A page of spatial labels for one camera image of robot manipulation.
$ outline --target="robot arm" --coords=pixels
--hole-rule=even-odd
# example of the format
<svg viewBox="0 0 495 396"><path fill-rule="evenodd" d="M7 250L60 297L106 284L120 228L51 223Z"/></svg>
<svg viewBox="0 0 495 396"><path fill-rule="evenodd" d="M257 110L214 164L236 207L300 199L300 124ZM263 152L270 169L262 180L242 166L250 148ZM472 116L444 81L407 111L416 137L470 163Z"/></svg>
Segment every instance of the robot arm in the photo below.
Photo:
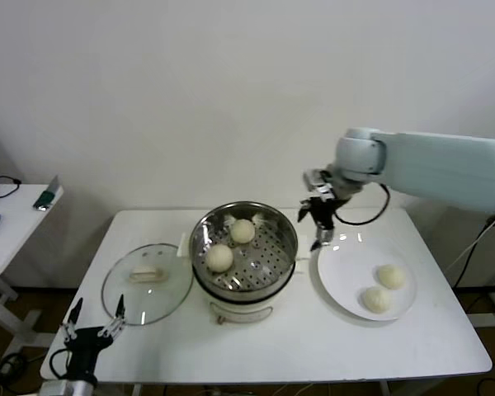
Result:
<svg viewBox="0 0 495 396"><path fill-rule="evenodd" d="M495 139L443 134L393 134L349 129L337 144L336 161L304 174L318 244L332 240L334 211L369 182L466 210L495 214Z"/></svg>

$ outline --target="floor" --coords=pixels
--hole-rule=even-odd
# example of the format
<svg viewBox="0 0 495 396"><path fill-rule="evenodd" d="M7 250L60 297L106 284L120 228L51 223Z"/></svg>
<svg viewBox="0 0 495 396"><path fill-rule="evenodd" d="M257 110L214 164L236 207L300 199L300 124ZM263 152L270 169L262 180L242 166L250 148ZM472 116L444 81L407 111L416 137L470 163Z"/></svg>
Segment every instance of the floor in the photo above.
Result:
<svg viewBox="0 0 495 396"><path fill-rule="evenodd" d="M462 295L460 302L464 308L469 307L479 296L478 295ZM30 309L42 309L44 311L40 321L37 323L35 330L41 332L55 332L59 327L62 318L71 303L73 293L61 291L27 291L23 290L20 293L20 298L15 302L8 302L7 307L16 315L23 318ZM476 304L470 308L471 313L491 312L494 309L491 301L482 297L477 300ZM482 379L495 379L495 328L477 330L484 345L491 355L494 367L490 373L486 375L470 375L449 378L443 381L435 388L429 390L426 396L441 396L452 394L477 395L477 386ZM8 343L11 341L11 336L0 328L0 356L5 350ZM40 358L45 353L44 350L35 348L24 350L28 359L37 359L28 365L25 374L13 385L11 389L18 393L30 393L34 389L40 387L42 379L39 376L39 368L42 364ZM279 391L278 396L295 396L307 384L293 384L286 386ZM391 390L395 391L403 382L389 383ZM245 385L245 386L219 386L222 392L252 392L259 396L273 396L282 385ZM181 395L197 395L211 394L213 387L204 388L203 386L168 386L165 389L163 386L145 385L142 391L143 396L181 396ZM130 386L119 386L120 390L124 390L126 394L131 394ZM0 395L12 394L5 389L0 389ZM305 389L300 393L301 396L314 395L380 395L380 385L378 383L351 383L351 384L316 384ZM495 395L495 381L484 381L480 385L479 394L482 396Z"/></svg>

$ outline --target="power cord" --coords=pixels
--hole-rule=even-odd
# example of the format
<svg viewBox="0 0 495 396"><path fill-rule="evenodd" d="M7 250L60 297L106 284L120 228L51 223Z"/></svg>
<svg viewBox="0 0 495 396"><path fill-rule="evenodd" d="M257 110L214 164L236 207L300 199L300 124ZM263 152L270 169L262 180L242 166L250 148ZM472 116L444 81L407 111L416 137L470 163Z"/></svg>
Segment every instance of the power cord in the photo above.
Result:
<svg viewBox="0 0 495 396"><path fill-rule="evenodd" d="M6 196L10 196L11 194L14 194L15 192L17 192L18 189L20 188L20 185L22 184L22 180L16 179L15 177L11 177L11 176L1 175L0 179L8 179L15 184L15 187L11 191L7 192L6 194L2 194L0 196L0 199L5 198Z"/></svg>
<svg viewBox="0 0 495 396"><path fill-rule="evenodd" d="M389 202L390 202L390 191L387 188L387 186L385 184L379 184L379 186L383 189L383 191L385 191L385 194L387 195L387 197L385 199L385 203L383 205L383 208L381 208L381 210L379 211L379 213L376 216L374 216L372 219L368 219L366 221L358 221L358 222L354 223L352 221L347 221L347 220L342 219L341 217L339 217L339 214L337 214L337 212L335 212L334 215L335 215L336 219L338 219L341 223L346 224L346 225L365 225L365 224L372 223L373 221L376 221L387 210L387 207L389 206Z"/></svg>
<svg viewBox="0 0 495 396"><path fill-rule="evenodd" d="M39 361L44 358L45 354L42 356L37 356L33 359L28 360L21 353L11 353L7 356L4 356L0 360L0 391L3 393L5 389L7 392L11 394L33 394L35 393L39 387L30 389L30 390L22 390L17 391L11 388L11 385L14 384L17 380L19 380L22 375L26 372L27 366L34 362Z"/></svg>
<svg viewBox="0 0 495 396"><path fill-rule="evenodd" d="M68 348L61 348L61 349L58 349L57 351L53 352L51 354L51 356L49 357L49 369L51 370L51 372L53 373L53 375L55 377L57 377L57 379L61 380L62 378L64 378L64 376L66 375L65 373L64 374L59 374L57 372L57 370L55 369L55 366L53 365L53 359L63 353L63 352L68 352L69 353L69 349ZM167 386L165 387L165 389L163 390L163 394L165 394L166 392L166 389L167 389Z"/></svg>
<svg viewBox="0 0 495 396"><path fill-rule="evenodd" d="M494 216L489 217L486 220L486 223L484 224L482 229L480 230L480 233L478 233L477 238L475 239L475 243L471 247L471 250L469 251L468 258L465 261L464 268L462 268L462 272L460 273L459 278L456 280L455 285L453 286L453 289L457 288L460 281L462 281L462 278L464 277L464 274L465 274L466 270L468 269L468 265L469 265L469 262L471 261L471 257L473 256L475 249L479 245L479 240L481 239L481 237L483 236L483 234L486 232L487 229L494 227L494 226L495 226L495 217Z"/></svg>
<svg viewBox="0 0 495 396"><path fill-rule="evenodd" d="M480 393L480 390L482 389L482 385L484 385L487 382L495 382L495 379L494 378L481 379L477 384L477 396L482 396L482 394Z"/></svg>
<svg viewBox="0 0 495 396"><path fill-rule="evenodd" d="M314 383L306 385L305 387L299 389L294 396L299 396L299 394L303 393L306 389L311 388L312 386L314 386Z"/></svg>
<svg viewBox="0 0 495 396"><path fill-rule="evenodd" d="M286 386L288 386L288 384L285 384L285 385L282 385L280 388L278 388L278 390L275 391L274 394L272 394L271 396L275 396L276 394L278 394L282 389L284 389Z"/></svg>
<svg viewBox="0 0 495 396"><path fill-rule="evenodd" d="M462 258L464 256L465 253L468 252L468 250L470 250L470 248L472 248L473 246L475 246L477 243L479 243L479 241L484 238L484 235L486 235L486 233L495 225L495 220L485 229L483 230L479 235L478 237L466 248L462 251L461 254L459 254L459 256L444 270L444 272L448 272L448 270L454 265L457 263L458 260L460 260L460 258Z"/></svg>

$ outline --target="white plate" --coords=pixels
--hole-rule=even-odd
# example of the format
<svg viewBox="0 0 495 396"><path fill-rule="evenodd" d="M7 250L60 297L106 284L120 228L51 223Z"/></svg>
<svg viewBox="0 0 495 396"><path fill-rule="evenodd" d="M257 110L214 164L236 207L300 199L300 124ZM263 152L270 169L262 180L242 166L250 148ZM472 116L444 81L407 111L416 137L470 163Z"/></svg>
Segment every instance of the white plate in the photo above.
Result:
<svg viewBox="0 0 495 396"><path fill-rule="evenodd" d="M416 298L417 284L407 262L408 258L389 238L362 232L341 233L331 246L322 248L318 270L324 288L343 308L370 320L394 320L405 314ZM373 313L365 307L361 295L371 286L382 286L376 271L385 264L402 266L407 279L400 290L386 289L392 295L391 308Z"/></svg>

